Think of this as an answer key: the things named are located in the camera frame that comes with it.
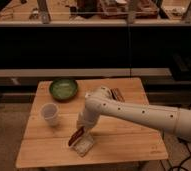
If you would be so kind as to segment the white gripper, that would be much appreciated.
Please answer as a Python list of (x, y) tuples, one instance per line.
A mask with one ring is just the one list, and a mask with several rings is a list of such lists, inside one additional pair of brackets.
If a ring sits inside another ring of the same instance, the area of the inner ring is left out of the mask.
[(78, 115), (76, 128), (83, 128), (85, 132), (89, 132), (93, 128), (93, 123), (84, 119), (82, 114)]

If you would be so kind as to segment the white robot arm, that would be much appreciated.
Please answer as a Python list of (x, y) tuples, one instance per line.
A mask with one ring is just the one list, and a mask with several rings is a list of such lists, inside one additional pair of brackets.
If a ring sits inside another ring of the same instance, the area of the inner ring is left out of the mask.
[(77, 127), (90, 130), (101, 115), (168, 132), (191, 142), (191, 110), (116, 101), (112, 98), (111, 90), (101, 86), (86, 93), (84, 108), (78, 115)]

